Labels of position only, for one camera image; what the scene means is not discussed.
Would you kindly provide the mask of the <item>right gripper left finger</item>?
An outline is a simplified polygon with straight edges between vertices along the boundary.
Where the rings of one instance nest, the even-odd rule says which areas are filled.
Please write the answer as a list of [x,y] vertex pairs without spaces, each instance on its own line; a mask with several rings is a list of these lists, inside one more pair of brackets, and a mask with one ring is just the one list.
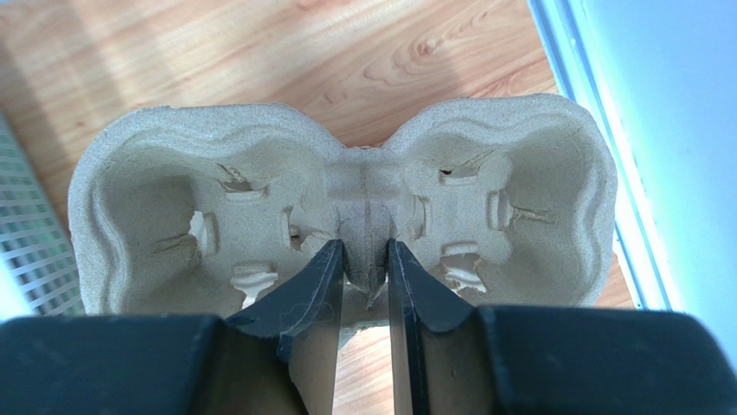
[[227,318],[267,353],[306,414],[331,414],[343,305],[344,244],[331,239],[308,264],[254,304]]

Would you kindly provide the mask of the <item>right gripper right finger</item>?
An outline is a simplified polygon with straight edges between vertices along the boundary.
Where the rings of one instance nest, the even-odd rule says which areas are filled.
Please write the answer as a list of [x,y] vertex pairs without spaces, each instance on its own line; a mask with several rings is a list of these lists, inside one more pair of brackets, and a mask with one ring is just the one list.
[[434,278],[408,246],[387,245],[388,301],[396,414],[449,414],[467,365],[462,326],[473,307]]

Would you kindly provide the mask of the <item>pulp cup carrier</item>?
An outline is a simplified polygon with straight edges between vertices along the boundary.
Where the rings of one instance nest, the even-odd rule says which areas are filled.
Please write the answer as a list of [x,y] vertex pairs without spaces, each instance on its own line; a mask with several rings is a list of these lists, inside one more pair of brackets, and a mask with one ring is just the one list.
[[154,107],[89,145],[68,216],[89,314],[230,316],[339,239],[352,330],[388,323],[390,239],[475,305],[594,304],[617,188],[591,114],[554,94],[441,102],[377,148],[288,105]]

